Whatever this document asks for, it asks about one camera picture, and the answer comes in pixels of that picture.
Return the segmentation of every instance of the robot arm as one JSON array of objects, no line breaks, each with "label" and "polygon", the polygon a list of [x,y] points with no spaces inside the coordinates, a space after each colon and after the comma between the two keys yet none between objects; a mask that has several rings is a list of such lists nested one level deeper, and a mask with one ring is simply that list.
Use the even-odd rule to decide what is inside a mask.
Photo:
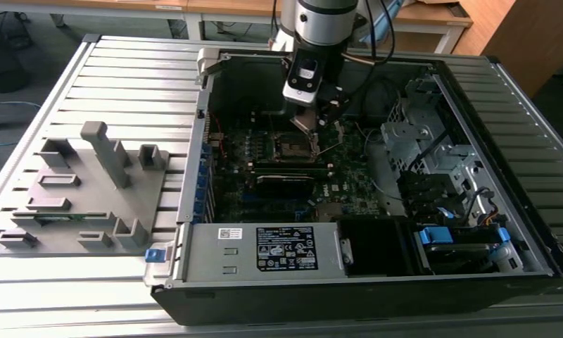
[{"label": "robot arm", "polygon": [[355,35],[363,35],[358,38],[361,41],[370,39],[371,22],[366,1],[373,13],[375,37],[381,39],[390,26],[382,1],[391,20],[403,0],[285,1],[281,30],[282,34],[294,34],[291,66],[283,88],[287,102],[314,107],[321,87],[335,87],[349,42]]}]

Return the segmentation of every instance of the metal case frame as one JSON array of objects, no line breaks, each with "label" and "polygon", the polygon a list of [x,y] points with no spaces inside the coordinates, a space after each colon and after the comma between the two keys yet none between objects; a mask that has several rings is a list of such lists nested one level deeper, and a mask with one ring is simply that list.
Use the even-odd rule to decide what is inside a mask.
[{"label": "metal case frame", "polygon": [[[278,52],[255,53],[241,50],[219,50],[218,53],[218,63],[203,72],[210,86],[214,80],[209,77],[225,68],[225,63],[233,57],[281,58],[285,55]],[[181,325],[285,323],[349,318],[365,320],[471,312],[511,297],[534,294],[548,287],[563,285],[563,251],[558,240],[539,217],[538,210],[531,206],[530,198],[446,63],[427,58],[394,58],[391,61],[429,65],[474,149],[485,165],[491,168],[491,180],[495,181],[501,195],[506,197],[510,208],[515,210],[532,236],[548,270],[523,275],[498,273],[429,278],[358,278],[351,281],[322,282],[254,280],[194,283],[185,281],[194,227],[193,224],[185,223],[177,242],[182,243],[182,248],[177,256],[178,264],[173,263],[173,275],[166,281],[166,286],[156,286],[152,290],[156,301]],[[202,140],[195,138],[193,142],[202,143]],[[187,204],[189,201],[182,199],[179,210],[185,210]],[[493,290],[491,295],[474,292],[485,288]],[[250,299],[258,299],[261,305],[257,306]],[[274,304],[275,310],[263,311],[262,304]]]},{"label": "metal case frame", "polygon": [[[136,108],[136,102],[144,101],[140,96],[128,99],[130,104],[118,106],[117,111],[109,103],[112,100],[120,100],[120,89],[133,89],[138,90],[138,94],[157,94],[158,106],[174,106],[178,100],[162,95],[170,91],[178,94],[198,91],[195,59],[199,49],[205,47],[253,51],[267,49],[265,44],[108,36],[81,43],[42,110],[37,113],[1,170],[0,215],[1,209],[8,208],[12,201],[21,200],[20,190],[30,186],[36,177],[33,171],[40,169],[42,163],[32,153],[41,139],[56,131],[54,123],[82,123],[90,119],[89,116],[97,114],[92,110],[77,110],[76,114],[70,114],[64,109],[65,105],[70,104],[66,101],[78,98],[80,91],[73,88],[78,85],[98,85],[96,88],[106,91],[86,93],[85,99],[93,100],[92,107],[100,108],[101,114],[113,118],[125,117],[120,125],[121,132],[129,133],[129,142],[133,143],[138,136],[133,127],[146,123],[160,125],[154,128],[154,133],[141,136],[173,154],[161,189],[160,211],[154,224],[157,232],[152,234],[152,239],[158,244],[175,239],[179,182],[186,164],[187,143],[173,142],[171,137],[175,135],[162,128],[187,128],[193,119],[178,114],[178,109],[169,114],[150,114],[142,120],[130,118],[129,116],[138,116],[141,113]],[[419,53],[395,55],[399,58],[426,58],[446,63],[526,190],[526,195],[562,243],[559,250],[563,251],[563,140],[520,91],[504,67],[481,56]],[[179,78],[179,74],[185,72],[187,76]],[[66,134],[70,127],[58,127],[62,128],[65,136],[73,135]],[[0,225],[6,225],[1,217]],[[149,288],[142,281],[145,268],[144,260],[130,256],[33,259],[0,257],[0,337],[10,337],[13,334],[32,337],[197,337],[214,334],[225,334],[229,337],[273,334],[327,336],[358,332],[374,332],[371,337],[378,337],[381,332],[390,336],[415,336],[423,332],[426,335],[461,337],[463,330],[473,337],[487,337],[497,334],[498,330],[506,335],[518,336],[563,334],[563,288],[542,295],[515,297],[481,311],[465,314],[278,325],[186,327],[173,321],[149,296]],[[491,296],[490,289],[482,290]]]}]

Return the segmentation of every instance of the green circuit board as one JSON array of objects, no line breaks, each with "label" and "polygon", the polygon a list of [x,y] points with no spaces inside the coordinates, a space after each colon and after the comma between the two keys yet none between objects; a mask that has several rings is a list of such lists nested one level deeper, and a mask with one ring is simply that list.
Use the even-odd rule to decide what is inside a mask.
[{"label": "green circuit board", "polygon": [[[337,122],[317,134],[311,142],[298,129],[273,132],[255,128],[227,130],[227,136],[214,133],[214,149],[223,153],[215,161],[214,195],[218,223],[327,222],[334,217],[379,215],[370,182],[367,159],[363,155],[365,138],[354,122]],[[297,169],[297,177],[314,177],[309,196],[289,199],[261,199],[253,195],[254,166],[299,163],[317,170]]]}]

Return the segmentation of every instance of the wooden cabinet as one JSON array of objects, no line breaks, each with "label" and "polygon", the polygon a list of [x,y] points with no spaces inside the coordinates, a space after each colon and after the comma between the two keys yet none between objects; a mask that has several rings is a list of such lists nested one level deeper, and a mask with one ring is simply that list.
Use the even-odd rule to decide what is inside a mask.
[{"label": "wooden cabinet", "polygon": [[459,0],[474,24],[454,54],[497,56],[528,96],[563,66],[563,0]]}]

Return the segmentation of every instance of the floor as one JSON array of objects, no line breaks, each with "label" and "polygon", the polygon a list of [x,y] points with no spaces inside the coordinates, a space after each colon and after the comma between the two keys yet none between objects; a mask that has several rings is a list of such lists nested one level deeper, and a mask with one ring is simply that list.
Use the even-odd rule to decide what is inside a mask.
[{"label": "floor", "polygon": [[[17,55],[25,70],[32,74],[32,83],[14,93],[0,94],[0,101],[44,102],[86,33],[171,38],[166,20],[66,15],[66,27],[56,28],[49,15],[28,13],[28,17],[30,22],[26,28],[34,45],[18,51]],[[262,43],[269,38],[267,25],[237,23],[223,29],[227,33],[218,34],[217,27],[206,23],[206,38]],[[34,114],[32,106],[0,106],[0,144],[16,142],[21,138]],[[14,146],[0,146],[0,170],[13,149]]]},{"label": "floor", "polygon": [[[0,94],[0,101],[42,103],[85,33],[170,38],[165,20],[68,15],[68,27],[58,29],[46,14],[29,13],[28,16],[30,23],[26,27],[36,44],[17,52],[17,55],[33,79],[25,89]],[[218,34],[215,26],[206,23],[205,30],[207,39],[263,43],[269,38],[267,25],[237,23],[225,27],[229,34]],[[534,101],[563,137],[563,85],[558,80],[547,82]],[[12,143],[21,138],[34,113],[36,109],[30,106],[0,106],[0,143]],[[13,148],[14,146],[0,146],[0,170]]]}]

